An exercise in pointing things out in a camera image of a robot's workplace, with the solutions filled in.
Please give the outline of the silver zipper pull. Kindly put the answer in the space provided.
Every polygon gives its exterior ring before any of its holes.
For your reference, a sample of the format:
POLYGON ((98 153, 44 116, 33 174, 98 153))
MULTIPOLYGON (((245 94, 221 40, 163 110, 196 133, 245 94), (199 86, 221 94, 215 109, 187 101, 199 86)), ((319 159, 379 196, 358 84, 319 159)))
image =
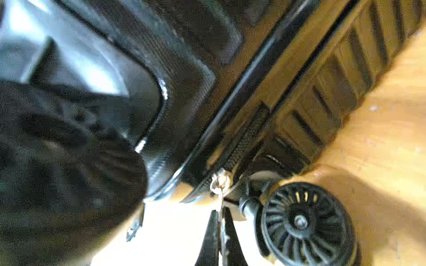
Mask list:
POLYGON ((224 195, 233 185, 233 174, 230 171, 221 168, 212 175, 211 179, 210 191, 218 196, 219 203, 217 211, 218 213, 221 213, 224 205, 224 195))

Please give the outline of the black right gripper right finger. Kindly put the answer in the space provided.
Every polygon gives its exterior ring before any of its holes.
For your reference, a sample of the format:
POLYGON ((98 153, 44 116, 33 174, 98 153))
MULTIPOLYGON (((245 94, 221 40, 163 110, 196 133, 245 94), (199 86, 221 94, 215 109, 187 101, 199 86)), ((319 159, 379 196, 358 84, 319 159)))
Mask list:
POLYGON ((227 207, 222 209, 222 263, 223 266, 248 266, 227 207))

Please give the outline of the black hard-shell suitcase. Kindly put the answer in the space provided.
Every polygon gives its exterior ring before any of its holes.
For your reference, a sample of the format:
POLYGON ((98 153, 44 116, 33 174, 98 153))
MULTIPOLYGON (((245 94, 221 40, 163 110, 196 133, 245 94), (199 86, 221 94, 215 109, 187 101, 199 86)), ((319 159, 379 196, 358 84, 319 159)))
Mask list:
POLYGON ((292 178, 425 18, 424 1, 2 1, 1 264, 89 266, 147 202, 212 196, 224 168, 262 256, 360 265, 342 204, 292 178))

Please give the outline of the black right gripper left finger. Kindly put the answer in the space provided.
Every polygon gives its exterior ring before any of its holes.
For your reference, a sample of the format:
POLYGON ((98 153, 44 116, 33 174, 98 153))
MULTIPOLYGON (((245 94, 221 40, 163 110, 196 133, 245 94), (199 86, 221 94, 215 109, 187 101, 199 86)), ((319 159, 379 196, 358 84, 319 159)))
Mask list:
POLYGON ((218 266, 221 247, 219 213, 211 211, 195 266, 218 266))

